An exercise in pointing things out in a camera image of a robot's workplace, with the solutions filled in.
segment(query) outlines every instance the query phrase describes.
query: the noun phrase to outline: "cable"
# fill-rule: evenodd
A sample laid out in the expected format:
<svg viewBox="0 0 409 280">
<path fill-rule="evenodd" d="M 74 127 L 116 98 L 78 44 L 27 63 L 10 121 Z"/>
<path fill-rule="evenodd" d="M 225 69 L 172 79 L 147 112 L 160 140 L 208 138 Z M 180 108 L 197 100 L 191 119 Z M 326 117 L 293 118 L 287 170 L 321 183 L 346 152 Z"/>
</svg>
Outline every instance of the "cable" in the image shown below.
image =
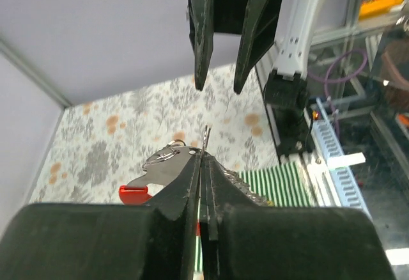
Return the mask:
<svg viewBox="0 0 409 280">
<path fill-rule="evenodd" d="M 344 59 L 346 56 L 351 55 L 353 53 L 359 53 L 362 55 L 362 64 L 359 66 L 358 69 L 356 69 L 356 71 L 354 71 L 352 74 L 346 76 L 346 77 L 342 77 L 340 79 L 330 79 L 330 75 L 333 71 L 333 69 L 341 62 L 342 59 Z M 332 113 L 335 114 L 334 117 L 334 126 L 335 126 L 335 132 L 337 134 L 337 137 L 339 138 L 339 122 L 336 116 L 337 113 L 337 109 L 335 108 L 335 106 L 333 105 L 333 103 L 331 102 L 331 96 L 328 90 L 328 85 L 329 84 L 340 84 L 340 83 L 345 83 L 348 82 L 350 80 L 352 80 L 353 78 L 355 78 L 356 76 L 358 76 L 359 73 L 361 73 L 361 71 L 363 71 L 363 69 L 366 66 L 366 63 L 368 62 L 368 56 L 366 54 L 366 51 L 364 49 L 352 49 L 351 51 L 345 52 L 343 55 L 339 56 L 328 68 L 324 78 L 322 77 L 318 77 L 314 74 L 312 74 L 310 71 L 308 71 L 308 77 L 310 77 L 312 80 L 323 83 L 324 84 L 324 94 L 325 94 L 325 98 L 327 98 L 327 102 L 331 108 Z"/>
</svg>

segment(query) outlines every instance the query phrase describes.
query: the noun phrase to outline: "gray wall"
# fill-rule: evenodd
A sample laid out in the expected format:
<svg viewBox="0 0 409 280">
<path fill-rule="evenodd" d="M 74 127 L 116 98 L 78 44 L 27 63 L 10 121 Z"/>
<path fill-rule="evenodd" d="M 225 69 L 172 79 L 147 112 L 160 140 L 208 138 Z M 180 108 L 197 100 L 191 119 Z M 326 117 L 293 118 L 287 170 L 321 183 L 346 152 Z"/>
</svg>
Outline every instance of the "gray wall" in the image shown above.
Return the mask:
<svg viewBox="0 0 409 280">
<path fill-rule="evenodd" d="M 347 2 L 327 0 L 318 29 L 342 26 Z M 0 38 L 79 104 L 191 74 L 186 9 L 187 0 L 0 0 Z M 235 61 L 238 42 L 216 36 L 212 66 Z"/>
<path fill-rule="evenodd" d="M 61 113 L 0 53 L 0 236 L 30 195 Z"/>
</svg>

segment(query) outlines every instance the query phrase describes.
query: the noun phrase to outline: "white strip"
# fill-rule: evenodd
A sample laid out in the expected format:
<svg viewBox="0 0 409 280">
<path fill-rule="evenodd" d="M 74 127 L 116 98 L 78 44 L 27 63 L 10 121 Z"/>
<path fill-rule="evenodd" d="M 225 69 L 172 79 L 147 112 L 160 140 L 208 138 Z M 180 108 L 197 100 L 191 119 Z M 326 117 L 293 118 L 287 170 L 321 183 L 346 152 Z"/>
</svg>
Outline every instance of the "white strip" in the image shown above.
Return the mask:
<svg viewBox="0 0 409 280">
<path fill-rule="evenodd" d="M 349 167 L 355 164 L 365 163 L 366 159 L 362 152 L 340 157 L 331 157 L 327 160 L 328 169 L 337 169 L 341 167 Z"/>
<path fill-rule="evenodd" d="M 392 266 L 409 265 L 409 248 L 388 249 L 385 253 Z"/>
</svg>

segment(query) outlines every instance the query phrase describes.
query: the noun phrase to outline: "striped fabric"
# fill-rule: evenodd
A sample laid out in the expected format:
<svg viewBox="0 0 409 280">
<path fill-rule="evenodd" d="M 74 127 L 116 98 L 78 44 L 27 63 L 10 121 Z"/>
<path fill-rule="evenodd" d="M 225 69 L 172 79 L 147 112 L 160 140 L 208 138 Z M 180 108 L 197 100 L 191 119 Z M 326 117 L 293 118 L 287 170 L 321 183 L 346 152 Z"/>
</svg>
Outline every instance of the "striped fabric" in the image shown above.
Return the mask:
<svg viewBox="0 0 409 280">
<path fill-rule="evenodd" d="M 269 169 L 243 171 L 244 179 L 252 192 L 265 196 L 274 206 L 311 206 L 311 201 L 298 175 L 295 163 L 287 163 Z M 196 272 L 202 272 L 202 251 L 200 237 L 196 238 Z"/>
</svg>

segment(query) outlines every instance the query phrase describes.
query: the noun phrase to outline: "dark floor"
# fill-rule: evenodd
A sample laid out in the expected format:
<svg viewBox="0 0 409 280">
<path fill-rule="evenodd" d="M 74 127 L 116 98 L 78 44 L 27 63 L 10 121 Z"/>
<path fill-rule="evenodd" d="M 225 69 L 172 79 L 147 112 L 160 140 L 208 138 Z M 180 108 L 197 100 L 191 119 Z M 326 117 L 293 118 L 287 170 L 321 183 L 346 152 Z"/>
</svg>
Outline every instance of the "dark floor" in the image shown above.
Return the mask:
<svg viewBox="0 0 409 280">
<path fill-rule="evenodd" d="M 362 194 L 384 248 L 409 247 L 409 200 L 401 183 L 407 178 L 396 170 L 391 153 L 379 147 L 370 121 L 368 116 L 341 121 L 341 144 L 345 154 L 362 152 L 366 157 L 365 164 L 352 170 L 363 183 Z M 409 265 L 393 268 L 399 280 L 409 279 Z"/>
</svg>

